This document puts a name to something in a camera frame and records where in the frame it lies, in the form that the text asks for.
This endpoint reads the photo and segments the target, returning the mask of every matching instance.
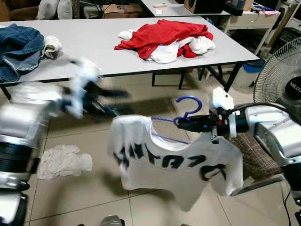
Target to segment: tiled floor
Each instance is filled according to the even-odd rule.
[[[120,87],[132,95],[125,99],[104,100],[106,104],[128,104],[137,114],[175,117],[195,109],[196,103],[185,100],[176,103],[181,95],[195,95],[203,101],[201,113],[208,111],[207,95],[218,83],[212,77],[198,81],[197,75],[186,76],[183,89],[178,90],[180,75],[158,75],[156,87],[151,87],[151,74],[106,78],[107,87]],[[252,102],[252,89],[244,92],[230,90],[236,104]],[[60,177],[51,181],[30,180],[31,189],[26,226],[98,226],[110,214],[126,221],[126,226],[285,226],[287,216],[282,204],[281,188],[288,192],[285,183],[277,183],[243,195],[224,198],[215,194],[209,185],[191,211],[183,212],[167,191],[138,189],[126,191],[120,181],[119,166],[107,151],[111,118],[99,123],[90,118],[82,121],[71,116],[52,119],[42,147],[77,145],[83,153],[93,158],[93,169],[80,177]],[[198,134],[176,129],[168,122],[156,122],[158,133],[185,141],[194,140]],[[288,208],[293,213],[298,208],[292,198]]]

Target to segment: purple hanger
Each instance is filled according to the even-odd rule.
[[[188,116],[189,114],[194,114],[194,113],[198,112],[199,110],[202,109],[202,106],[203,106],[202,101],[201,101],[200,99],[198,99],[197,97],[192,96],[192,95],[186,95],[186,96],[177,97],[177,98],[175,99],[175,101],[176,101],[177,103],[179,103],[180,101],[182,101],[182,100],[184,100],[184,99],[193,99],[193,100],[195,100],[195,101],[198,103],[197,109],[194,110],[194,111],[191,111],[191,112],[185,112],[185,114],[184,114],[183,117],[182,117],[182,116],[179,116],[179,117],[176,117],[176,118],[174,118],[174,119],[168,119],[168,118],[158,117],[158,116],[153,116],[151,119],[153,119],[153,120],[161,120],[161,121],[170,121],[170,122],[172,122],[176,127],[178,127],[177,120],[179,120],[179,119],[186,119],[186,120],[189,120],[189,119],[187,118],[187,116]],[[180,142],[180,143],[183,143],[183,144],[189,144],[189,143],[187,143],[187,142],[185,142],[185,141],[181,141],[181,140],[178,140],[178,139],[175,139],[175,138],[166,137],[166,136],[162,136],[162,135],[155,134],[155,133],[152,133],[152,134],[153,134],[154,136],[157,136],[157,137],[161,137],[161,138],[173,140],[173,141]]]

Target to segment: motion blur robot arm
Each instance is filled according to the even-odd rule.
[[[178,128],[218,136],[249,132],[281,167],[297,205],[301,206],[301,121],[283,106],[253,103],[234,107],[232,97],[218,87],[209,98],[209,115],[178,121]],[[301,225],[301,211],[296,214]]]
[[[49,117],[61,111],[81,118],[118,115],[116,109],[103,106],[99,95],[126,96],[121,90],[104,90],[97,86],[100,69],[87,59],[71,61],[79,72],[72,87],[45,83],[24,83],[16,88],[11,103],[0,107],[0,225],[21,226],[26,214],[27,196],[22,191],[39,164],[40,137]]]

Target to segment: denim jacket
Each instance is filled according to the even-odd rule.
[[[0,28],[0,82],[19,80],[39,65],[44,37],[31,27]]]

